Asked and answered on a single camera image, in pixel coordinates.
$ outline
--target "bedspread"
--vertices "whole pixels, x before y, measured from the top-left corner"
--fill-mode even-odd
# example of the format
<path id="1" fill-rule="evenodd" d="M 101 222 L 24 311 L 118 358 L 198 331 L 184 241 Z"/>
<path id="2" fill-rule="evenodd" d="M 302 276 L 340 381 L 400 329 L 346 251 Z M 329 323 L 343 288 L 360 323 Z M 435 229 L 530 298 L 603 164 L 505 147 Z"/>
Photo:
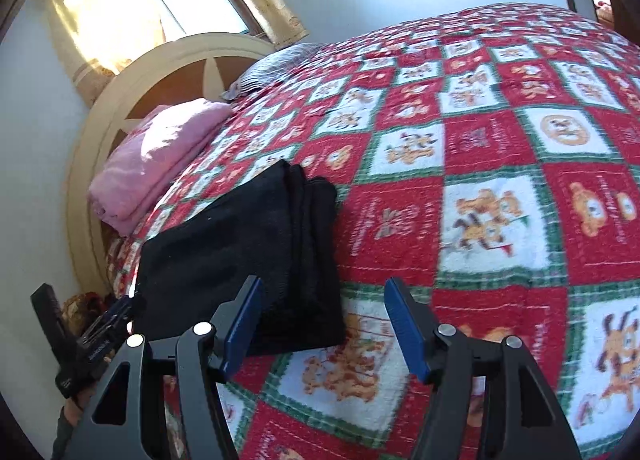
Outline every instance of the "bedspread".
<path id="1" fill-rule="evenodd" d="M 247 359 L 220 386 L 241 458 L 409 456 L 430 390 L 389 323 L 390 276 L 465 334 L 521 336 L 584 458 L 603 455 L 640 408 L 639 56 L 599 24 L 527 3 L 329 45 L 234 106 L 112 249 L 116 291 L 134 282 L 144 240 L 278 159 L 302 164 L 338 188 L 348 339 Z M 476 379 L 462 458 L 482 392 Z"/>

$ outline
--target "headboard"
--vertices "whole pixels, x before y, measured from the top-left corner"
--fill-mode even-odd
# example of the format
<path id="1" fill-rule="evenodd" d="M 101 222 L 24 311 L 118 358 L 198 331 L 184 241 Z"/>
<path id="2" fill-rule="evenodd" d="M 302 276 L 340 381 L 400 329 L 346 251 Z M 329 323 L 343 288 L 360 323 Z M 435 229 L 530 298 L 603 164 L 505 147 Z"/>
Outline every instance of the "headboard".
<path id="1" fill-rule="evenodd" d="M 67 237 L 82 291 L 111 291 L 106 253 L 115 231 L 98 220 L 86 198 L 107 157 L 159 104 L 200 97 L 217 101 L 242 72 L 273 50 L 271 43 L 240 34 L 183 37 L 141 56 L 100 94 L 76 143 L 66 192 Z"/>

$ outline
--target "black folded cloth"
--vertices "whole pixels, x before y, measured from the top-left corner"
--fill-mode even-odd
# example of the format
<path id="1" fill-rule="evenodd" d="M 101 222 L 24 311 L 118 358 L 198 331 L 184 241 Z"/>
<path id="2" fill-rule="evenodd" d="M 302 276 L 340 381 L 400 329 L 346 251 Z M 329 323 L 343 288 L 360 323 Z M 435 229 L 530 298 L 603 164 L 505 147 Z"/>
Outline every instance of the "black folded cloth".
<path id="1" fill-rule="evenodd" d="M 148 340 L 181 335 L 233 299 L 249 275 L 264 286 L 249 355 L 340 344 L 345 337 L 332 226 L 335 187 L 281 160 L 190 220 L 145 242 L 134 322 Z"/>

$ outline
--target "pink folded blanket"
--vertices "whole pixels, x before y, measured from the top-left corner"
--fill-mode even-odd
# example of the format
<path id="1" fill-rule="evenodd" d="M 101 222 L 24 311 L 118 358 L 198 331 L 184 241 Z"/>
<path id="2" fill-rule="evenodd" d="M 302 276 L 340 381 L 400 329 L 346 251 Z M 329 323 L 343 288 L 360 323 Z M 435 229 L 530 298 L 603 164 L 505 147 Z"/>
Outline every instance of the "pink folded blanket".
<path id="1" fill-rule="evenodd" d="M 121 236 L 131 234 L 232 114 L 228 104 L 205 99 L 155 108 L 94 177 L 92 210 Z"/>

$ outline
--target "blue gripper pad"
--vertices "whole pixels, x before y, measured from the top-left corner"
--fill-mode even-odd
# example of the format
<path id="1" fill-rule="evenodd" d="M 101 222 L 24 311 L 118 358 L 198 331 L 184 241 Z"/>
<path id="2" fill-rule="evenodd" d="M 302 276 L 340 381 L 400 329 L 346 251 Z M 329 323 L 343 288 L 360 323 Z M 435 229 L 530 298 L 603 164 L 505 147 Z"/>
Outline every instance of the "blue gripper pad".
<path id="1" fill-rule="evenodd" d="M 391 278 L 385 283 L 385 307 L 394 327 L 396 338 L 409 371 L 425 384 L 429 377 L 425 350 L 426 336 L 422 334 L 414 316 L 421 312 L 412 310 L 420 305 L 400 280 Z"/>
<path id="2" fill-rule="evenodd" d="M 220 372 L 225 381 L 240 369 L 251 339 L 254 338 L 261 311 L 262 281 L 255 276 L 249 276 L 236 298 L 222 303 L 211 319 L 212 325 L 216 328 L 218 343 L 223 342 L 223 350 L 214 345 L 214 353 L 222 355 Z"/>

